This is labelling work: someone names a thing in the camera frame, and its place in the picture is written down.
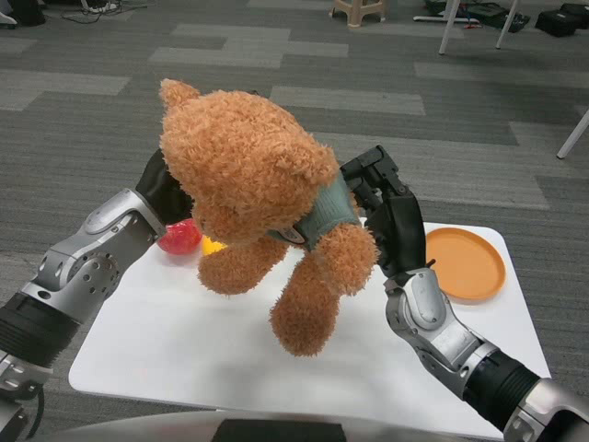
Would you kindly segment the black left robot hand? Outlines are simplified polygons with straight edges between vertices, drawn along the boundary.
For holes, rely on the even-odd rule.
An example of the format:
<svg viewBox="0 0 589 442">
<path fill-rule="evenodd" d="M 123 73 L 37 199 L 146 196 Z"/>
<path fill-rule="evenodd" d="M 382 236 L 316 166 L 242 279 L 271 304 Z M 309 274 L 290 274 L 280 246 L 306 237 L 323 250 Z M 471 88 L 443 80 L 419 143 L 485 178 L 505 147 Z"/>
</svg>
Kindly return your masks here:
<svg viewBox="0 0 589 442">
<path fill-rule="evenodd" d="M 164 225 L 174 225 L 191 217 L 192 199 L 170 174 L 160 149 L 149 158 L 135 189 Z"/>
</svg>

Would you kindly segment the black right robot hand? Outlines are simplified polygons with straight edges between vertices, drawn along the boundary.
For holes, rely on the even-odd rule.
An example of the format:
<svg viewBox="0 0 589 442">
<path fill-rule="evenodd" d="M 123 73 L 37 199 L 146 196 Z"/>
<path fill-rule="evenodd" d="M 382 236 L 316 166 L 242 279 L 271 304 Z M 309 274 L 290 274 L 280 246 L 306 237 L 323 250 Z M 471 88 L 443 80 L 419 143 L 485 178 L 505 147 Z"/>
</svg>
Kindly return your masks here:
<svg viewBox="0 0 589 442">
<path fill-rule="evenodd" d="M 377 263 L 390 278 L 426 264 L 426 241 L 419 203 L 398 166 L 377 145 L 341 166 L 355 201 L 364 209 L 368 228 L 379 250 Z"/>
</svg>

